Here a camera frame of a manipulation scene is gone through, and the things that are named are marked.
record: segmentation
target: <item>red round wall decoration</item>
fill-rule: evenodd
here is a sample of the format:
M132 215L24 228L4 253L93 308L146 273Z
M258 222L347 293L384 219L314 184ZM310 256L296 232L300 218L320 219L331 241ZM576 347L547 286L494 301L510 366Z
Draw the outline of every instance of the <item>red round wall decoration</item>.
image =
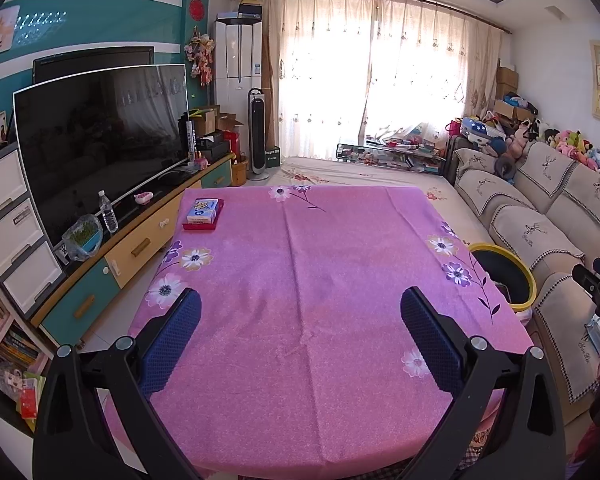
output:
M189 15L197 22L205 17L205 4L202 0L191 0L189 2Z

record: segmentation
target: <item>red tray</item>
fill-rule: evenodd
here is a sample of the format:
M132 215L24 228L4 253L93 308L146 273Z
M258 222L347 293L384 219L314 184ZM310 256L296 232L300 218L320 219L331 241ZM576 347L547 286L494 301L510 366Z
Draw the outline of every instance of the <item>red tray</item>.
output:
M220 218L220 213L222 212L222 208L224 207L224 200L221 198L218 199L218 212L216 213L216 219L212 224L189 224L183 223L182 227L185 231L214 231L216 225L218 225L218 218Z

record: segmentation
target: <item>blue gripper pad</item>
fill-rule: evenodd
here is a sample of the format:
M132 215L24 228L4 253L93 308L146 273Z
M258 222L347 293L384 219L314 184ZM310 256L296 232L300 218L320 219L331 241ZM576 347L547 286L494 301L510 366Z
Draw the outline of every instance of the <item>blue gripper pad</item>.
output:
M464 388L462 357L436 319L438 314L434 313L433 307L417 288L404 291L400 301L402 320L438 387L456 398Z
M159 392L166 386L171 372L200 322L201 314L200 295L191 290L162 327L142 359L141 380L138 386L145 398L148 399L152 393Z

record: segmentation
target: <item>pink tablecloth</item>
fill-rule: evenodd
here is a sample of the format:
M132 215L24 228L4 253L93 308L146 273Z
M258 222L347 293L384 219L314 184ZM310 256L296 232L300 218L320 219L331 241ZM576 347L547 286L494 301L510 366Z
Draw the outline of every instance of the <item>pink tablecloth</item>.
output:
M216 231L181 228L197 198L225 200ZM531 345L419 189L191 189L173 243L130 334L184 286L200 293L202 320L151 402L201 468L317 480L413 456L450 395L400 318L409 286L467 335Z

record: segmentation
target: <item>tv screen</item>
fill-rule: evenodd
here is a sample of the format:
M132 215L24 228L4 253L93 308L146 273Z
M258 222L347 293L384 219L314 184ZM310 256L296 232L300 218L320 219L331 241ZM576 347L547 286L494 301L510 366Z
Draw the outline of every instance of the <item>tv screen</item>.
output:
M103 68L152 64L154 64L152 46L112 46L73 50L34 59L33 84Z
M113 68L66 76L13 94L20 156L53 245L98 191L114 200L186 158L184 65Z

